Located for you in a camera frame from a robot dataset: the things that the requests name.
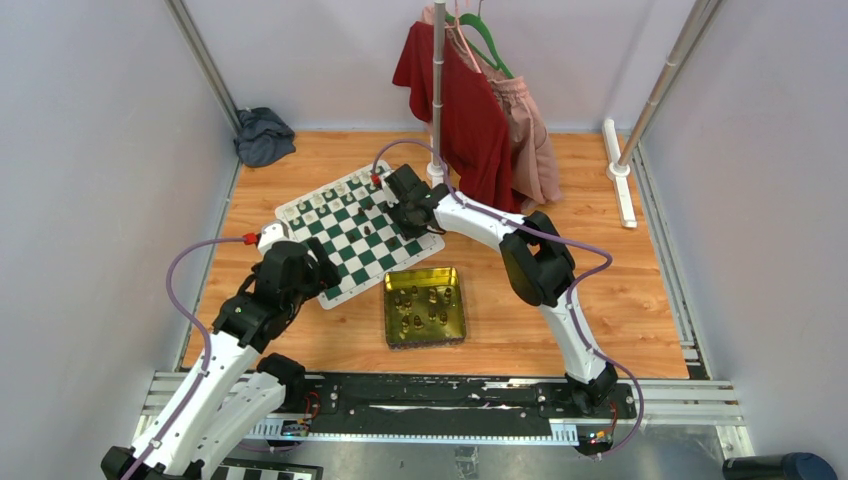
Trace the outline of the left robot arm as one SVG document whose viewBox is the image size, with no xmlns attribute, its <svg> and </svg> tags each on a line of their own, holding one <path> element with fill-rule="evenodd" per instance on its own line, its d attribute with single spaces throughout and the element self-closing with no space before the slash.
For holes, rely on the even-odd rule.
<svg viewBox="0 0 848 480">
<path fill-rule="evenodd" d="M 131 446 L 101 461 L 108 479 L 210 479 L 268 414 L 298 411 L 305 368 L 263 353 L 301 306 L 339 285 L 337 266 L 316 238 L 269 244 L 236 295 L 226 300 L 204 347 L 169 402 Z"/>
</svg>

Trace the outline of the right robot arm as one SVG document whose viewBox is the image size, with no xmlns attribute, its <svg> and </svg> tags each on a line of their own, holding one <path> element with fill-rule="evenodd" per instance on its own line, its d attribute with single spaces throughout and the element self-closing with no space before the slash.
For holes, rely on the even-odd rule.
<svg viewBox="0 0 848 480">
<path fill-rule="evenodd" d="M 575 260 L 550 218 L 506 213 L 474 201 L 446 183 L 429 186 L 408 165 L 372 173 L 385 194 L 388 214 L 402 235 L 459 233 L 501 255 L 513 292 L 544 317 L 573 384 L 571 403 L 596 417 L 611 403 L 618 382 L 615 366 L 601 351 L 576 292 Z"/>
</svg>

